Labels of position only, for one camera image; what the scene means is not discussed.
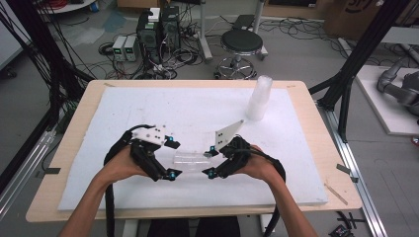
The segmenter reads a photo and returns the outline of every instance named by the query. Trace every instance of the table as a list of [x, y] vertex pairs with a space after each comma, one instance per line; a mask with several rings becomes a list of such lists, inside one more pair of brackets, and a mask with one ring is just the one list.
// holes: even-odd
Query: table
[[[61, 168], [57, 175], [45, 175], [27, 213], [30, 222], [67, 220], [71, 211], [58, 211], [57, 207], [65, 188], [66, 179], [74, 157], [81, 146], [85, 131], [107, 87], [190, 87], [190, 88], [254, 88], [256, 81], [125, 81], [98, 80], [90, 82], [74, 117], [64, 134], [50, 167]], [[306, 141], [320, 177], [325, 185], [329, 202], [317, 206], [301, 206], [303, 211], [345, 210], [361, 208], [361, 199], [350, 177], [336, 169], [343, 164], [335, 145], [314, 105], [307, 88], [299, 81], [274, 81], [273, 87], [287, 89], [293, 101]], [[263, 214], [273, 211], [272, 205], [200, 208], [130, 209], [116, 212], [116, 218], [158, 218], [181, 216], [220, 216]], [[105, 211], [98, 211], [97, 218], [104, 219]]]

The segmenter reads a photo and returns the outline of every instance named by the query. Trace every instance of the electronic equipment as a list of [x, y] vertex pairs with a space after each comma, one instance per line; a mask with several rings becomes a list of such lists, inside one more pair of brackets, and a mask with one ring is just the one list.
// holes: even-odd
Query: electronic equipment
[[160, 22], [149, 22], [149, 10], [141, 13], [136, 27], [136, 34], [139, 41], [139, 50], [141, 51], [144, 62], [151, 60], [154, 64], [161, 64], [160, 52], [163, 53], [162, 34]]
[[148, 22], [158, 22], [160, 20], [160, 8], [150, 8], [150, 12]]
[[124, 45], [126, 44], [126, 37], [118, 37], [112, 46], [114, 51], [115, 61], [125, 61], [126, 60], [126, 51], [124, 50]]
[[165, 7], [161, 14], [161, 23], [163, 25], [163, 35], [166, 47], [172, 50], [181, 48], [179, 7]]
[[139, 55], [138, 38], [135, 36], [128, 36], [124, 49], [126, 51], [126, 60], [136, 61]]

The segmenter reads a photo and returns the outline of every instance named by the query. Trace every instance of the cable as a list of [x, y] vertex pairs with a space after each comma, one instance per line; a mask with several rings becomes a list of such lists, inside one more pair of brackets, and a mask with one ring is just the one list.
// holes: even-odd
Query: cable
[[49, 152], [48, 153], [46, 153], [44, 156], [43, 156], [43, 158], [42, 158], [42, 162], [41, 162], [41, 168], [42, 168], [42, 170], [45, 172], [46, 171], [46, 167], [44, 166], [44, 163], [45, 163], [45, 159], [46, 159], [46, 157], [48, 157], [48, 155], [50, 154], [50, 153], [52, 153], [52, 151], [53, 150], [55, 150], [55, 148], [56, 147], [58, 147], [58, 145], [59, 145], [59, 143], [61, 142], [61, 140], [59, 140], [53, 147], [52, 147], [52, 149], [50, 149], [49, 150]]

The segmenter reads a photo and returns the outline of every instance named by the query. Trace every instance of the cardboard box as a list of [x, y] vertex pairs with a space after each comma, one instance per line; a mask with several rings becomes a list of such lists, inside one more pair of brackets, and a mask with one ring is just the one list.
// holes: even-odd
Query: cardboard box
[[379, 8], [378, 0], [335, 1], [326, 14], [323, 29], [330, 37], [359, 40]]

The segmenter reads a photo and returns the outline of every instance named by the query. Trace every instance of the black stool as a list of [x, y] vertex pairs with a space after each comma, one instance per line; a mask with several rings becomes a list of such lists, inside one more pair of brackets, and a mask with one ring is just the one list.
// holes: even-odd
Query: black stool
[[247, 30], [228, 31], [221, 37], [221, 46], [226, 51], [234, 53], [234, 57], [226, 57], [218, 64], [214, 73], [215, 79], [221, 76], [228, 79], [249, 79], [257, 75], [253, 64], [241, 57], [262, 50], [263, 41], [256, 33]]

